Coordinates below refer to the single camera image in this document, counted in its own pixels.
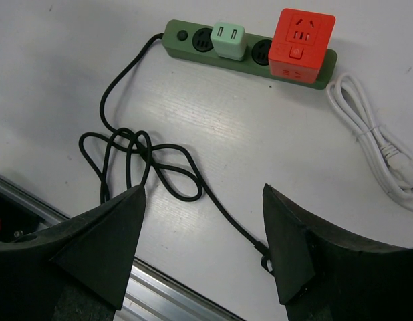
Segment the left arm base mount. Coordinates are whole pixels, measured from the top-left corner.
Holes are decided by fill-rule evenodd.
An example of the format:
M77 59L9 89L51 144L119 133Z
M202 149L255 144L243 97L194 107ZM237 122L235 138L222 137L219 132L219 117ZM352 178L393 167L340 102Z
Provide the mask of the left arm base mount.
M33 233L39 219L0 195L0 242L9 243Z

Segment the green wall charger plug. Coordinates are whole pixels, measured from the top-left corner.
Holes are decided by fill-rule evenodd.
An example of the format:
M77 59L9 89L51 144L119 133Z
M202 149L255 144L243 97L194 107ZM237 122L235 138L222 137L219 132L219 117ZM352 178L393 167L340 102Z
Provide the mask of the green wall charger plug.
M210 39L219 57L241 61L247 48L245 28L232 23L217 22Z

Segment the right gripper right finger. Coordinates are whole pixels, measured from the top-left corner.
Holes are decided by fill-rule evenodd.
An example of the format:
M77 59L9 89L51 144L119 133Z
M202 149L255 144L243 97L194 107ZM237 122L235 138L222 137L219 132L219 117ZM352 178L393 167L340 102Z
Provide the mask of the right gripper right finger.
M413 249L338 227L270 185L263 218L288 319L413 320Z

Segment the red cube socket adapter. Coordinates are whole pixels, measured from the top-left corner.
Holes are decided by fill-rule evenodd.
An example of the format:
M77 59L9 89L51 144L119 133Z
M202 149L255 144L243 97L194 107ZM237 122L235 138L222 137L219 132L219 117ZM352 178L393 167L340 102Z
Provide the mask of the red cube socket adapter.
M271 75L314 83L335 21L333 15L291 8L282 10L268 53Z

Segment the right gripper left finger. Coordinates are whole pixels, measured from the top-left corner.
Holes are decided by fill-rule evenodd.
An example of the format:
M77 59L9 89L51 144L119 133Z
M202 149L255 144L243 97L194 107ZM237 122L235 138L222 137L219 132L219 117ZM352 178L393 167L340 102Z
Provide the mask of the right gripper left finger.
M0 320L112 320L146 208L135 186L47 229L0 242Z

